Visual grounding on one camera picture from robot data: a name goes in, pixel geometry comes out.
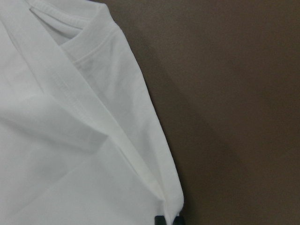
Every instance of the white t-shirt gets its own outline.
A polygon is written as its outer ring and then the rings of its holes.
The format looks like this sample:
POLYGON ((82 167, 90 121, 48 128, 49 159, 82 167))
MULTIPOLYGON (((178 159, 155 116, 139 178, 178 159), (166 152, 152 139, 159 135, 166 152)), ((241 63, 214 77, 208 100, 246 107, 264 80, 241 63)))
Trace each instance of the white t-shirt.
POLYGON ((172 224, 183 195, 105 4, 0 1, 0 224, 172 224))

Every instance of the shirt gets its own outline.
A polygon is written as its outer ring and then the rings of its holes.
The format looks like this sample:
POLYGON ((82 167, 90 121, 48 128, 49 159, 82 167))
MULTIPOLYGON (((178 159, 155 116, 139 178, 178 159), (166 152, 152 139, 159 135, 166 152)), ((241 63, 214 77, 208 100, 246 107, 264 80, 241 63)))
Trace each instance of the shirt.
POLYGON ((183 194, 105 4, 0 1, 0 223, 172 224, 183 194))

